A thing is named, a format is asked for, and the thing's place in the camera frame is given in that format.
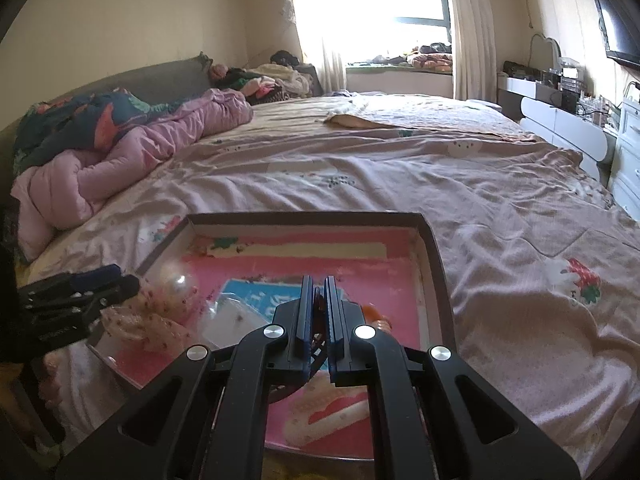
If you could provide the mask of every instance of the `pink comforter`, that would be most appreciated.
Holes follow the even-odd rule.
[[[127,133],[103,153],[66,150],[39,168],[29,168],[14,182],[20,200],[18,241],[33,260],[57,230],[86,222],[111,196],[121,192],[158,164],[201,137],[251,121],[253,111],[240,92],[207,90],[168,117]]]

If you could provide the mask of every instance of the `headboard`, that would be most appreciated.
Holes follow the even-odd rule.
[[[133,95],[149,104],[170,103],[172,101],[202,94],[209,88],[207,64],[209,58],[198,57],[182,61],[172,61],[145,66],[128,72],[112,75],[70,90],[59,96],[100,93],[116,87],[126,88]],[[15,131],[20,119],[0,130],[0,203],[5,202],[13,183],[13,158]]]

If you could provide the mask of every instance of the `window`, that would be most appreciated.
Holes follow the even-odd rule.
[[[449,0],[325,0],[344,62],[451,42]]]

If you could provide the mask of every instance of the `wall-mounted television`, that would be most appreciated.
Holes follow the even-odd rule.
[[[610,0],[595,0],[600,14],[600,30],[607,57],[618,63],[640,70],[640,42]]]

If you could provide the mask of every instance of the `silver screw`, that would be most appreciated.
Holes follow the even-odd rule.
[[[437,361],[446,361],[451,357],[451,350],[446,346],[435,346],[431,349],[431,357]]]
[[[264,327],[262,333],[269,339],[277,339],[284,334],[284,329],[280,325],[269,325]]]
[[[208,352],[209,350],[205,346],[196,345],[187,350],[187,357],[192,361],[201,361],[207,356]]]
[[[357,326],[354,332],[360,339],[371,339],[376,335],[376,329],[369,325]]]

